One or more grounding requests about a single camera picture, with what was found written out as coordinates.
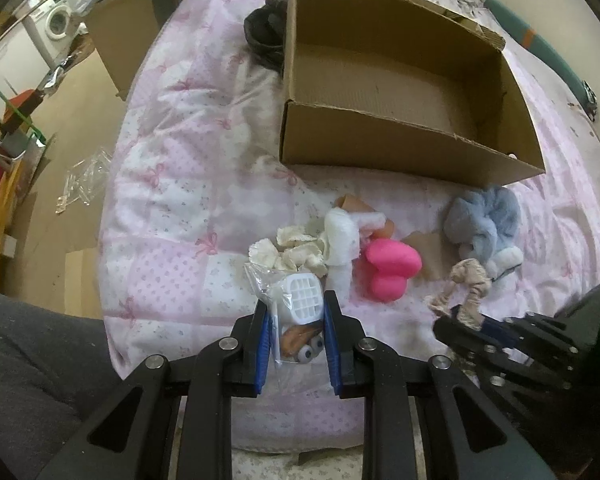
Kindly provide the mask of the pink bow-print quilt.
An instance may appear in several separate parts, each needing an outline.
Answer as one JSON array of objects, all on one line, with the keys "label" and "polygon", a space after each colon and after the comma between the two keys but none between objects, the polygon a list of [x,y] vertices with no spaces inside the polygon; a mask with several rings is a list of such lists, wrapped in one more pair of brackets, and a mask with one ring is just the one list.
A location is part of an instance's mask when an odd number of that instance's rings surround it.
[{"label": "pink bow-print quilt", "polygon": [[[242,31],[263,0],[183,0],[146,55],[114,151],[100,227],[99,289],[112,365],[192,356],[256,304],[249,246],[353,194],[400,234],[438,228],[457,185],[390,172],[280,163],[282,85]],[[600,284],[600,142],[568,87],[516,42],[504,49],[545,172],[513,185],[524,263],[490,315],[551,315]]]}]

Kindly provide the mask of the clear plastic wrapper on floor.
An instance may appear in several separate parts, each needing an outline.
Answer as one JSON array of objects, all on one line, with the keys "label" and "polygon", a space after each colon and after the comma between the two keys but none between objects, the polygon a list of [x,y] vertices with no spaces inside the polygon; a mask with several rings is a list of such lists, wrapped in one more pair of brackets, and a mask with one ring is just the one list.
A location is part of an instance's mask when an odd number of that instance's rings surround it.
[{"label": "clear plastic wrapper on floor", "polygon": [[109,153],[104,148],[98,148],[91,156],[70,167],[65,174],[62,193],[57,199],[55,214],[63,214],[76,202],[90,206],[106,188],[110,165]]}]

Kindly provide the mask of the dark grey striped garment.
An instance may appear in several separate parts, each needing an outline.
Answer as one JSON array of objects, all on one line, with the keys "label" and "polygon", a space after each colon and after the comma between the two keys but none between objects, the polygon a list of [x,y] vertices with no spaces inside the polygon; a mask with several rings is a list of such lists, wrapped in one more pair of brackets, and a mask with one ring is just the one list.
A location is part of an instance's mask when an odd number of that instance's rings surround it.
[{"label": "dark grey striped garment", "polygon": [[245,38],[254,59],[279,75],[284,72],[288,0],[265,0],[244,21]]}]

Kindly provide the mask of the cream fabric piece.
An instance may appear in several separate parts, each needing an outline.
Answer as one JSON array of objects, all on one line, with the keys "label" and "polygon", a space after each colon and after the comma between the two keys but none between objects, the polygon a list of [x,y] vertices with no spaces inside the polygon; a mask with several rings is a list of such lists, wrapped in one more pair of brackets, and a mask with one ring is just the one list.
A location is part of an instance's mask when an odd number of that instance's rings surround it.
[{"label": "cream fabric piece", "polygon": [[310,233],[304,226],[278,228],[275,240],[262,238],[248,250],[249,262],[263,269],[284,272],[310,272],[318,278],[328,273],[325,232]]}]

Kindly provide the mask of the teal headboard cushion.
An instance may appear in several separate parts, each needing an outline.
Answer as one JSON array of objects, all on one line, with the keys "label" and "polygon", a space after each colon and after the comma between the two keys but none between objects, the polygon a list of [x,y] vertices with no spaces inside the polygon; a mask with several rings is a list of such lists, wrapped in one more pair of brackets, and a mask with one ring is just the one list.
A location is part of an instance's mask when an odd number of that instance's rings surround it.
[{"label": "teal headboard cushion", "polygon": [[588,83],[576,74],[546,39],[535,32],[527,22],[500,0],[484,0],[484,6],[513,40],[516,40],[521,47],[539,58],[562,78],[562,81],[577,98],[586,116],[594,122],[598,112],[597,98]]}]

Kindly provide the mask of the pink foam heart toy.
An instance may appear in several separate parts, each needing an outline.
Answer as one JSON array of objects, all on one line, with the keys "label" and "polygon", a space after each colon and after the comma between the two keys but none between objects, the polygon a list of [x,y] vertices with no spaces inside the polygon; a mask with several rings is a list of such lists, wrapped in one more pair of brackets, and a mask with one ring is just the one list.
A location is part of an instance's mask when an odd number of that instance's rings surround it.
[{"label": "pink foam heart toy", "polygon": [[368,290],[380,302],[402,298],[407,282],[422,270],[419,252],[400,240],[378,238],[364,250],[364,258],[373,269]]}]

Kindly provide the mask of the white washing machine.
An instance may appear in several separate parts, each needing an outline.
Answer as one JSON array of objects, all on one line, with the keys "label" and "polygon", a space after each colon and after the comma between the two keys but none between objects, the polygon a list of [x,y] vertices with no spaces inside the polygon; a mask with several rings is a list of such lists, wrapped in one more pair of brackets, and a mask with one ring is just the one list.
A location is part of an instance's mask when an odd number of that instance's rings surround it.
[{"label": "white washing machine", "polygon": [[67,37],[70,18],[68,0],[40,0],[24,16],[23,24],[36,38],[57,42]]}]

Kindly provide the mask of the orange-brown cylinder toy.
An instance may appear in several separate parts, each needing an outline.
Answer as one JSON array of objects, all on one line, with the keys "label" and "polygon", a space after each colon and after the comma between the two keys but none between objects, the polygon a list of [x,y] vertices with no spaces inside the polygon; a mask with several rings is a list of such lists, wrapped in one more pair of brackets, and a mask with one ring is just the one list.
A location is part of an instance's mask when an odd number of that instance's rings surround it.
[{"label": "orange-brown cylinder toy", "polygon": [[[360,198],[347,194],[336,199],[336,207],[347,211],[349,214],[371,214],[375,209],[364,203]],[[394,233],[394,223],[390,219],[386,219],[385,225],[382,228],[373,230],[370,234],[371,238],[390,238]]]}]

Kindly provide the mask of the light blue fluffy scrunchie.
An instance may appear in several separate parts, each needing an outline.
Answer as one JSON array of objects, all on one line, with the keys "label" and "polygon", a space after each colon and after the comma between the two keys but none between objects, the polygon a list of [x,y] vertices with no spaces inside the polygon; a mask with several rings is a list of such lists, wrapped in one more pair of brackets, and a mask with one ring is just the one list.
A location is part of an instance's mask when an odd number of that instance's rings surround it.
[{"label": "light blue fluffy scrunchie", "polygon": [[492,282],[513,273],[524,255],[515,245],[520,225],[516,195],[504,186],[466,191],[452,200],[442,224],[460,260],[474,258]]}]

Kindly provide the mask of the white mesh item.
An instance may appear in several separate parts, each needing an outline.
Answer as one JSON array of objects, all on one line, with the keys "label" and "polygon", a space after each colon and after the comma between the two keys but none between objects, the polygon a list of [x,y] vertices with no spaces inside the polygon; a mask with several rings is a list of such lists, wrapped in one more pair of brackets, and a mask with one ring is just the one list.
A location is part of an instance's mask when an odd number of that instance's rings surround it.
[{"label": "white mesh item", "polygon": [[280,337],[295,325],[321,323],[324,327],[324,296],[321,280],[310,272],[284,272],[246,264],[249,284],[271,315],[271,352],[277,367],[300,364],[280,354]]}]

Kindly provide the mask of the brown toy with eyes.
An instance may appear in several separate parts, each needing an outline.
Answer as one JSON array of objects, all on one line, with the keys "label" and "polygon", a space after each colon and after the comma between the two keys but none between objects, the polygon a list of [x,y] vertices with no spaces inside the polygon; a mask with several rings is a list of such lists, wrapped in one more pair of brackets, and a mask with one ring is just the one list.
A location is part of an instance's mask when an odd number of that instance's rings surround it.
[{"label": "brown toy with eyes", "polygon": [[295,325],[287,328],[280,337],[280,354],[285,360],[306,364],[324,350],[321,323]]}]

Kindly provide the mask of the flat cardboard sheet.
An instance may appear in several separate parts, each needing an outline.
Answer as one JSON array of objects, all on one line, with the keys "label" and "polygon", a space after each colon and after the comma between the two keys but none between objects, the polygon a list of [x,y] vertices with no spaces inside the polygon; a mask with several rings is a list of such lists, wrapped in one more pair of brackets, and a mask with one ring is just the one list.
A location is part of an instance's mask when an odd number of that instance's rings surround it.
[{"label": "flat cardboard sheet", "polygon": [[125,101],[159,32],[151,0],[100,0],[84,23],[118,97]]}]

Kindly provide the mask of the open cardboard box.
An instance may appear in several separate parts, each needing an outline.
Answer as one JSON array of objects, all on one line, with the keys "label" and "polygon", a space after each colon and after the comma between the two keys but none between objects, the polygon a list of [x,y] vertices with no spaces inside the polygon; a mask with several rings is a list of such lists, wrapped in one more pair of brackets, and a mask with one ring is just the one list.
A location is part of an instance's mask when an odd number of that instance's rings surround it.
[{"label": "open cardboard box", "polygon": [[538,176],[504,47],[427,0],[288,0],[279,158],[480,188]]}]

